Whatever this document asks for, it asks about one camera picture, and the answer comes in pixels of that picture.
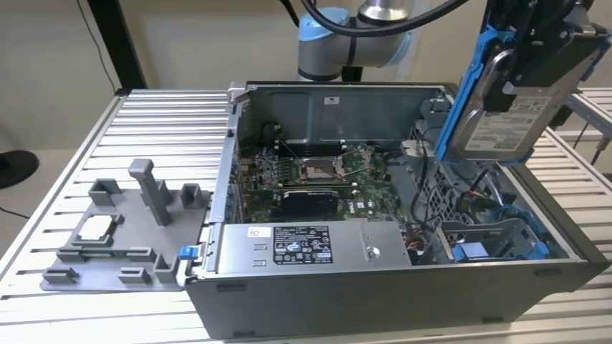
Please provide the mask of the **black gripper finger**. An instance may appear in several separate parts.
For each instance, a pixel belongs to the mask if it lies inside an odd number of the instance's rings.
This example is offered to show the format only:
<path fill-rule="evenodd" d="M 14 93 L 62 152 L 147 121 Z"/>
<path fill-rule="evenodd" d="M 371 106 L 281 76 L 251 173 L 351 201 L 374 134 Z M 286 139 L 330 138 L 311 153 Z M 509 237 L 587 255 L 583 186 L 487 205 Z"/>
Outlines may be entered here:
<path fill-rule="evenodd" d="M 507 112 L 517 96 L 506 94 L 503 89 L 513 71 L 511 62 L 515 55 L 513 49 L 501 52 L 493 60 L 493 84 L 487 91 L 487 111 Z"/>

